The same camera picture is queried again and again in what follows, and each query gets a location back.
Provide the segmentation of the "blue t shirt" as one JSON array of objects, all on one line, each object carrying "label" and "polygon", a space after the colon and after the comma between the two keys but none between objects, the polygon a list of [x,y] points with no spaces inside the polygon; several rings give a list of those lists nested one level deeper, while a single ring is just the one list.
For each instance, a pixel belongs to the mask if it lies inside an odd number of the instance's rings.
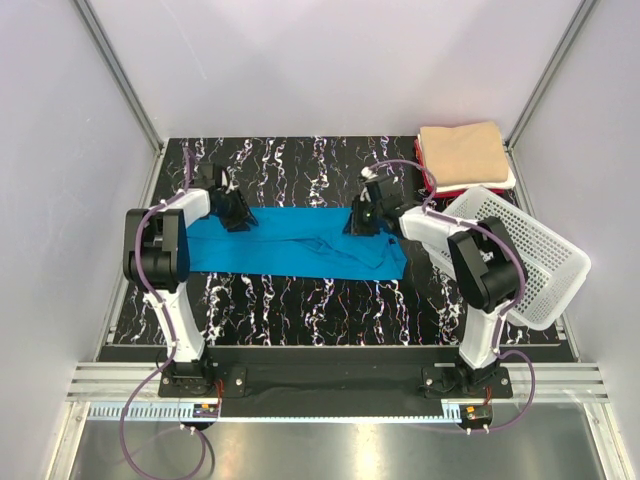
[{"label": "blue t shirt", "polygon": [[211,216],[187,228],[190,269],[218,272],[391,281],[403,277],[407,257],[386,232],[343,231],[348,208],[259,207],[258,225],[229,232]]}]

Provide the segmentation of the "left aluminium corner post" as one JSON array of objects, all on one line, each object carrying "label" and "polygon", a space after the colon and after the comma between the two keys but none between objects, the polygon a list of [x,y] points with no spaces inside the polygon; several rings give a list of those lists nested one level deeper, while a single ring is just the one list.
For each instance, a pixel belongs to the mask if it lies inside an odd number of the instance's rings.
[{"label": "left aluminium corner post", "polygon": [[154,127],[128,75],[126,74],[122,62],[118,58],[116,50],[112,45],[112,42],[110,41],[92,3],[88,0],[71,0],[70,3],[79,15],[82,24],[91,37],[99,56],[114,80],[147,143],[155,154],[159,154],[164,145],[164,141],[161,139]]}]

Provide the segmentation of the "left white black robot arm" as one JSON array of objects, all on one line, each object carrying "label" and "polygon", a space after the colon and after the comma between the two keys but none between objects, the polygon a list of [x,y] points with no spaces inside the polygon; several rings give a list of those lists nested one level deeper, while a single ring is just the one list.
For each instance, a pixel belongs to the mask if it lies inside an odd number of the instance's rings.
[{"label": "left white black robot arm", "polygon": [[196,396],[214,388],[216,372],[188,299],[187,229],[209,216],[229,233],[258,225],[228,170],[216,163],[199,167],[170,199],[148,209],[131,209],[125,217],[123,274],[143,292],[165,337],[162,380]]}]

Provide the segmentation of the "aluminium corner post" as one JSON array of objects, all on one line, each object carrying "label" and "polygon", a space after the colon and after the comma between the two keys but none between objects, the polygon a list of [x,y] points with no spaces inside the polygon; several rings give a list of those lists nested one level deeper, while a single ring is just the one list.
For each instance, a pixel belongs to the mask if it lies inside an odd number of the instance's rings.
[{"label": "aluminium corner post", "polygon": [[546,63],[531,95],[525,103],[522,112],[518,116],[511,133],[505,140],[505,148],[509,154],[515,150],[518,141],[523,136],[528,124],[534,116],[538,105],[541,103],[546,92],[551,87],[553,80],[557,76],[580,33],[598,5],[598,0],[581,0],[579,2],[550,59]]},{"label": "aluminium corner post", "polygon": [[70,3],[79,15],[82,24],[91,37],[99,56],[114,80],[147,143],[155,154],[159,154],[164,145],[164,141],[161,139],[154,127],[128,75],[126,74],[122,62],[118,58],[116,50],[112,45],[112,42],[110,41],[92,3],[88,0],[71,0]]}]

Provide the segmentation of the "aluminium frame rail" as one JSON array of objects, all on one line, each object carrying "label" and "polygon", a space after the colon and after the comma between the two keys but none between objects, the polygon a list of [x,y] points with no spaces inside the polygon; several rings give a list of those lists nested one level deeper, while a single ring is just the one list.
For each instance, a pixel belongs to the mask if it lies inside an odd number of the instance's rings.
[{"label": "aluminium frame rail", "polygon": [[[503,377],[512,388],[513,400],[526,399],[532,381],[538,402],[606,402],[608,394],[600,371],[594,364],[538,363],[534,370],[522,363],[506,363]],[[152,363],[81,363],[76,367],[66,394],[68,401],[124,401],[147,376]],[[223,381],[228,397],[248,395],[260,388],[301,390],[398,391],[403,387],[420,389],[437,376],[427,368],[411,364],[236,364],[224,366],[216,374]]]}]

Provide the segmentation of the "white perforated plastic basket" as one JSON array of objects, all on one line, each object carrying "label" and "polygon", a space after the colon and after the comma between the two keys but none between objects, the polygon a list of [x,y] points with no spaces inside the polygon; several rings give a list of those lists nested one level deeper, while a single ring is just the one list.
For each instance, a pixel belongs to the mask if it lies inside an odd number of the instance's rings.
[{"label": "white perforated plastic basket", "polygon": [[506,227],[528,273],[524,296],[507,315],[507,320],[517,326],[537,331],[549,328],[561,317],[591,269],[585,252],[483,187],[467,190],[444,213],[478,221],[495,216]]}]

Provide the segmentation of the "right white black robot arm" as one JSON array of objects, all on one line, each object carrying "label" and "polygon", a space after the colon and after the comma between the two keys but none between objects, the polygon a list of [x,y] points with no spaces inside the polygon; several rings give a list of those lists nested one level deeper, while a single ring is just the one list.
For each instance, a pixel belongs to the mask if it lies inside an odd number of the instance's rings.
[{"label": "right white black robot arm", "polygon": [[480,394],[499,366],[502,329],[527,281],[506,227],[495,216],[465,220],[412,206],[390,176],[369,168],[361,172],[360,182],[345,233],[372,236],[385,231],[449,254],[467,317],[456,364],[443,382],[466,396]]}]

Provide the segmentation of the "folded beige t shirt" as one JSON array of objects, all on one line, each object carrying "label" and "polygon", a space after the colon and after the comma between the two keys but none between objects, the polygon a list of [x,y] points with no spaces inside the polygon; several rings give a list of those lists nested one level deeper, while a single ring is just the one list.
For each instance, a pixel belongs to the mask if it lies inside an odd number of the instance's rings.
[{"label": "folded beige t shirt", "polygon": [[508,161],[493,121],[457,127],[421,127],[420,153],[437,186],[503,182]]}]

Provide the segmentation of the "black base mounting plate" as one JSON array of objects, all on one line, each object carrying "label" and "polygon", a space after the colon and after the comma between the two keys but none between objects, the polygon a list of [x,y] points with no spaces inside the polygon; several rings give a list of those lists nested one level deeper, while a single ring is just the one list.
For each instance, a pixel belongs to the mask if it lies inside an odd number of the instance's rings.
[{"label": "black base mounting plate", "polygon": [[159,395],[195,398],[218,392],[227,398],[264,390],[391,390],[427,398],[507,399],[507,369],[498,360],[473,370],[455,347],[208,347],[204,359],[172,365]]}]

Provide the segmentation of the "right aluminium corner post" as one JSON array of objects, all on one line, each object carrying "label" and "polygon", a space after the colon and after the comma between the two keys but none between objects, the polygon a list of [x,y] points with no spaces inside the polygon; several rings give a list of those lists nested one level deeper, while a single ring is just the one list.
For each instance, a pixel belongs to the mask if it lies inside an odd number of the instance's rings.
[{"label": "right aluminium corner post", "polygon": [[505,140],[505,148],[509,154],[515,150],[518,141],[523,136],[528,124],[534,116],[538,105],[541,103],[546,92],[551,87],[553,80],[557,76],[580,33],[598,5],[598,0],[581,0],[579,2],[550,59],[546,63],[531,95],[525,103],[522,112],[518,116],[511,133]]}]

